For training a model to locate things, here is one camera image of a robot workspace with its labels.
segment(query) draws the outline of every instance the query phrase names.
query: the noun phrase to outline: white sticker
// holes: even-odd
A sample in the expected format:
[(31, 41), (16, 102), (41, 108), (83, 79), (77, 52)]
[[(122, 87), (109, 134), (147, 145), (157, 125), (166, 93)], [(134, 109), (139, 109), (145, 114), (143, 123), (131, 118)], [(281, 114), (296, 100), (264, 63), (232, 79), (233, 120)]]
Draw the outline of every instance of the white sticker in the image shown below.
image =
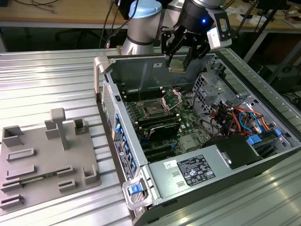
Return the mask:
[(155, 63), (153, 67), (154, 68), (156, 68), (156, 67), (162, 67), (162, 63)]
[(164, 165), (165, 165), (166, 169), (170, 169), (172, 167), (176, 167), (177, 166), (177, 160), (166, 161), (164, 163)]

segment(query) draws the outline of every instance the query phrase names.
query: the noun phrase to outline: aluminum work table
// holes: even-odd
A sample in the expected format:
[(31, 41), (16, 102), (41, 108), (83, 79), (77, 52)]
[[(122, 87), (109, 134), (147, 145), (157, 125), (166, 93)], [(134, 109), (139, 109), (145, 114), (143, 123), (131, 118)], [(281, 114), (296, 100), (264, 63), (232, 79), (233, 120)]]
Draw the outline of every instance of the aluminum work table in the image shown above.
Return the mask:
[[(231, 50), (221, 53), (301, 130), (301, 115), (295, 108)], [(75, 50), (0, 55), (0, 128), (43, 127), (49, 110), (57, 107), (65, 109), (67, 120), (85, 117), (102, 180), (98, 187), (1, 216), (1, 226), (132, 225), (93, 90), (93, 59), (116, 54), (115, 50)], [(243, 93), (244, 87), (235, 83), (230, 74), (227, 76), (231, 85)], [(151, 226), (298, 226), (300, 187), (301, 153), (297, 153), (263, 174), (180, 209)]]

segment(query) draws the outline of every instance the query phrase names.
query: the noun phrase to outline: wooden table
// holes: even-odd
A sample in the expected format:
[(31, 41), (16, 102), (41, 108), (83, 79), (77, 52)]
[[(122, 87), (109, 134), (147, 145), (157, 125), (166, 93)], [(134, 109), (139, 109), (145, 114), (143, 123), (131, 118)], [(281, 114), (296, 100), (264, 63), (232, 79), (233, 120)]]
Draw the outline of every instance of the wooden table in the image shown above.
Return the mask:
[[(66, 23), (69, 24), (67, 27), (72, 28), (81, 27), (79, 24), (84, 24), (85, 28), (102, 28), (110, 3), (110, 0), (59, 0), (52, 4), (56, 11), (56, 13), (52, 13), (9, 0), (8, 7), (0, 8), (0, 26), (18, 26), (18, 23), (26, 24), (27, 22), (29, 27), (36, 27), (40, 24), (44, 26), (45, 23), (52, 23), (52, 27), (57, 27), (56, 23)], [(117, 7), (114, 4), (108, 24), (112, 24), (116, 10)], [(116, 25), (123, 24), (124, 21), (118, 12)]]
[[(103, 23), (110, 6), (110, 0), (59, 0), (53, 3), (54, 9), (57, 13), (51, 13), (34, 6), (27, 6), (20, 4), (14, 0), (9, 0), (8, 7), (0, 8), (0, 27), (54, 27), (54, 28), (103, 28)], [(245, 5), (250, 7), (250, 4), (237, 0), (232, 6), (237, 7)], [(115, 12), (116, 6), (113, 6), (112, 12), (109, 16), (106, 28), (110, 28)], [(251, 48), (250, 52), (245, 57), (248, 61), (253, 55), (266, 35), (270, 32), (277, 33), (301, 33), (300, 29), (291, 27), (284, 21), (283, 16), (275, 16), (276, 20), (270, 22), (265, 31), (261, 34), (259, 39)], [(229, 16), (230, 24), (233, 28), (239, 26), (240, 21), (237, 20), (237, 15)], [(122, 15), (118, 12), (114, 27), (119, 27), (124, 23)], [(244, 23), (242, 32), (253, 32), (255, 26), (250, 23)]]

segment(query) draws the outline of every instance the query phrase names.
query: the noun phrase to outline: motherboard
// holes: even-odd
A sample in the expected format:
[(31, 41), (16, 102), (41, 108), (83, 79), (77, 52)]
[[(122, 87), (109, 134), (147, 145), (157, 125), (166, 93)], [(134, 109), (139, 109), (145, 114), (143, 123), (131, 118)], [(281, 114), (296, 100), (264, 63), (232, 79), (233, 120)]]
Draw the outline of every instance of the motherboard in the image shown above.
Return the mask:
[(212, 137), (178, 89), (131, 92), (123, 100), (149, 162), (195, 151)]

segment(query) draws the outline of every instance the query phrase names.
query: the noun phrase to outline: power supply label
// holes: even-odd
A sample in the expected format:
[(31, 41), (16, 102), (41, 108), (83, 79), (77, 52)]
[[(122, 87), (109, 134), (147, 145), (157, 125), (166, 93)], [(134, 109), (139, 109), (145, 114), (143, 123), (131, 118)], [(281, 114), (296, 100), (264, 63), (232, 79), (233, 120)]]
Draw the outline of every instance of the power supply label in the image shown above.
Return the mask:
[(177, 164), (189, 186), (197, 185), (215, 177), (215, 174), (202, 154), (180, 161)]

